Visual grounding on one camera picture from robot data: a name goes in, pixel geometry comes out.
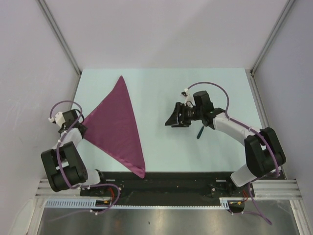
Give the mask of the gold spoon teal handle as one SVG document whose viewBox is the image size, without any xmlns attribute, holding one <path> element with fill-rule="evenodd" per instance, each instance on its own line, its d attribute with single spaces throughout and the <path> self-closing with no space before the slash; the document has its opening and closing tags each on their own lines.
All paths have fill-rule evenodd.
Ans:
<svg viewBox="0 0 313 235">
<path fill-rule="evenodd" d="M 201 129 L 200 129 L 200 131 L 198 132 L 198 134 L 197 134 L 197 139 L 200 139 L 200 137 L 201 137 L 203 131 L 204 131 L 204 126 L 202 126 Z"/>
</svg>

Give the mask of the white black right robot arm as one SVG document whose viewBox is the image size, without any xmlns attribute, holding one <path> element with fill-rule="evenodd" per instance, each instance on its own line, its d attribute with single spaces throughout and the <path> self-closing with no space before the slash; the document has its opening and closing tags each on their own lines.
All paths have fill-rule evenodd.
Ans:
<svg viewBox="0 0 313 235">
<path fill-rule="evenodd" d="M 177 102 L 165 125 L 189 127 L 193 121 L 200 120 L 203 126 L 223 132 L 244 146 L 246 164 L 233 172 L 231 181 L 225 184 L 230 196 L 238 196 L 244 185 L 273 170 L 279 172 L 278 168 L 286 162 L 286 156 L 272 128 L 254 129 L 228 116 L 226 110 L 214 107 L 206 91 L 194 93 L 193 99 L 194 103 L 189 100 Z"/>
</svg>

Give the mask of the purple cloth napkin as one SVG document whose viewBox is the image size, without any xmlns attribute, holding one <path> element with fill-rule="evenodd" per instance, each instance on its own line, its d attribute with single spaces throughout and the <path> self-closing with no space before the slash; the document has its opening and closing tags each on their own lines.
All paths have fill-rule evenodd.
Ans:
<svg viewBox="0 0 313 235">
<path fill-rule="evenodd" d="M 134 111 L 123 76 L 84 119 L 84 139 L 140 178 L 146 167 Z"/>
</svg>

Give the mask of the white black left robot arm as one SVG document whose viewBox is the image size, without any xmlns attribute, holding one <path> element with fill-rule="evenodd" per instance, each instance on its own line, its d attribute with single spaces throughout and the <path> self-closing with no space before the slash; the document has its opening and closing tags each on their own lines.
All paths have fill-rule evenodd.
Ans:
<svg viewBox="0 0 313 235">
<path fill-rule="evenodd" d="M 81 112 L 72 109 L 58 112 L 50 120 L 60 129 L 60 139 L 51 149 L 41 153 L 45 173 L 54 192 L 74 186 L 91 186 L 96 195 L 104 195 L 108 183 L 100 179 L 98 170 L 87 169 L 79 152 L 78 144 L 83 140 L 87 127 L 78 118 L 84 119 Z"/>
</svg>

